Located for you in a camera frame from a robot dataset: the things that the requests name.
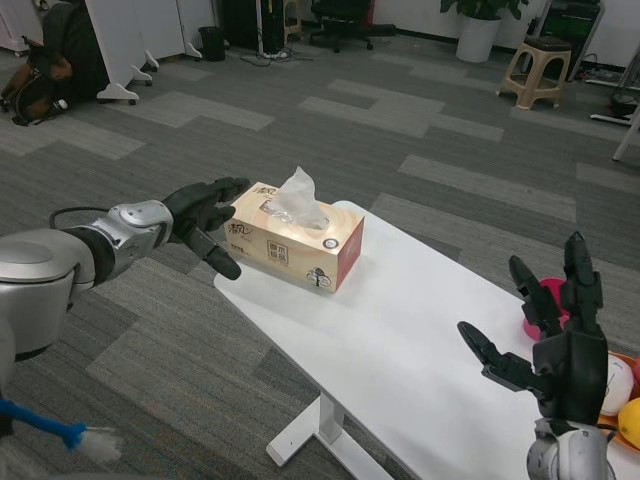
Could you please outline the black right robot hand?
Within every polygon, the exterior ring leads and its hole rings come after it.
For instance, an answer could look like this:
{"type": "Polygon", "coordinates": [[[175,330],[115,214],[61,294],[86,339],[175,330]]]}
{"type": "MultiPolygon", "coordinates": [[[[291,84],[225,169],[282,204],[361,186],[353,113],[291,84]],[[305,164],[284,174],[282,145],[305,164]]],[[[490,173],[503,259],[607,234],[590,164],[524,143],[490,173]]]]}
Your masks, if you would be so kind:
{"type": "Polygon", "coordinates": [[[519,257],[510,257],[509,269],[527,321],[540,330],[533,360],[499,352],[468,322],[457,324],[459,333],[483,365],[482,374],[511,391],[532,393],[544,418],[595,425],[606,396],[608,344],[597,321],[601,276],[583,235],[576,231],[565,242],[559,301],[519,257]]]}

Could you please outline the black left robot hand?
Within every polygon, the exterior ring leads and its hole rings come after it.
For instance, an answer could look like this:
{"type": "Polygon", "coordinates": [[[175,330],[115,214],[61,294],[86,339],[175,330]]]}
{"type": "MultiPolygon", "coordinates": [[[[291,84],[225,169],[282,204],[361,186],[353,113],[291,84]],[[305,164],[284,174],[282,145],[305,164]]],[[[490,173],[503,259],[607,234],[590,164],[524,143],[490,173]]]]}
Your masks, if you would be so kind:
{"type": "Polygon", "coordinates": [[[229,280],[241,275],[239,264],[214,241],[209,233],[218,230],[235,215],[230,202],[250,187],[246,178],[221,178],[213,183],[183,187],[161,201],[173,218],[170,243],[186,245],[200,260],[229,280]]]}

